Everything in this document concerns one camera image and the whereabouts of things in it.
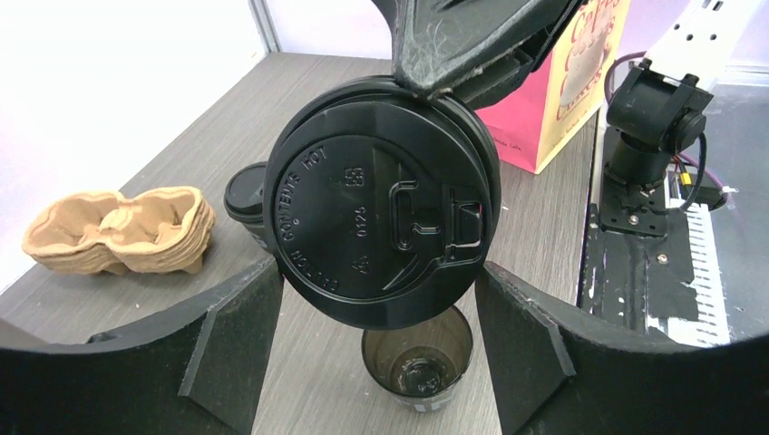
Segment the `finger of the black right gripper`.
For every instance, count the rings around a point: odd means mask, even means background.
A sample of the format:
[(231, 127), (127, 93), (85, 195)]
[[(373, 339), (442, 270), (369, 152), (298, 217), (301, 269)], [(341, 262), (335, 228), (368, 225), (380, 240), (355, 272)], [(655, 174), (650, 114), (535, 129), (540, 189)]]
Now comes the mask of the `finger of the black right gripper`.
[(375, 2), (390, 29), (396, 82), (428, 99), (452, 94), (474, 110), (521, 87), (582, 5), (580, 0)]

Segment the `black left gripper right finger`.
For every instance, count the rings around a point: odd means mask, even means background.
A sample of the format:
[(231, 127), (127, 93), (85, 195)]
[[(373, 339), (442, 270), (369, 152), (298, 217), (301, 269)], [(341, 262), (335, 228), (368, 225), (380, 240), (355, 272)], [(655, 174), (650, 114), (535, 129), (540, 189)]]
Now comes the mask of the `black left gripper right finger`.
[(475, 299), (505, 434), (765, 434), (768, 340), (710, 348), (608, 323), (487, 263)]

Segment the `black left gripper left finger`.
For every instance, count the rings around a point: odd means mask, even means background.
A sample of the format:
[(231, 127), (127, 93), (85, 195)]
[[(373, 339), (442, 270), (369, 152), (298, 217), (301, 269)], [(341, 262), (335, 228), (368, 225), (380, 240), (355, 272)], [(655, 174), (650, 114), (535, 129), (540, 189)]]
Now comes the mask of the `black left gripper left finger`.
[(4, 434), (249, 434), (283, 294), (264, 259), (82, 344), (1, 351)]

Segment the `black coffee lid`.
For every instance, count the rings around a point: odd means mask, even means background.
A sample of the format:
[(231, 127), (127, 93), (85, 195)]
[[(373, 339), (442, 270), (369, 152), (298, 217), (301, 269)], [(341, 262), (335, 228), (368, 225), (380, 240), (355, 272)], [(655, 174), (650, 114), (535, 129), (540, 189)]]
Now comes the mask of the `black coffee lid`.
[(457, 97), (367, 76), (290, 120), (264, 194), (268, 248), (297, 292), (340, 323), (399, 329), (447, 310), (480, 273), (499, 221), (500, 160)]
[(223, 201), (228, 215), (240, 223), (256, 223), (263, 219), (265, 161), (250, 164), (231, 177), (225, 187)]

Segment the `single black coffee cup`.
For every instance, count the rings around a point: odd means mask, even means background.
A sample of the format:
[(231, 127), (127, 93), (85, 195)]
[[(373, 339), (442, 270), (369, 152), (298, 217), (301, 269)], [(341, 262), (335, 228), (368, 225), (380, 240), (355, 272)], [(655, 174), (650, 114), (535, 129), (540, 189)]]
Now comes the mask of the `single black coffee cup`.
[(272, 251), (267, 240), (267, 230), (262, 219), (243, 221), (241, 225), (248, 231), (261, 248), (268, 252)]

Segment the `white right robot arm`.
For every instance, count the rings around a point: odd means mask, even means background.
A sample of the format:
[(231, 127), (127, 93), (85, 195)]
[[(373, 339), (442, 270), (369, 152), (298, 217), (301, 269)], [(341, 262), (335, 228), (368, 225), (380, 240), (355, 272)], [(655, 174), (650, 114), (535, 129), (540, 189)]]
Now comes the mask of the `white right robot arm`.
[[(537, 71), (578, 15), (577, 1), (379, 1), (392, 39), (393, 75), (430, 100), (474, 109), (499, 102)], [(656, 185), (669, 160), (702, 142), (705, 108), (758, 1), (692, 1), (608, 97), (620, 142), (608, 175)]]

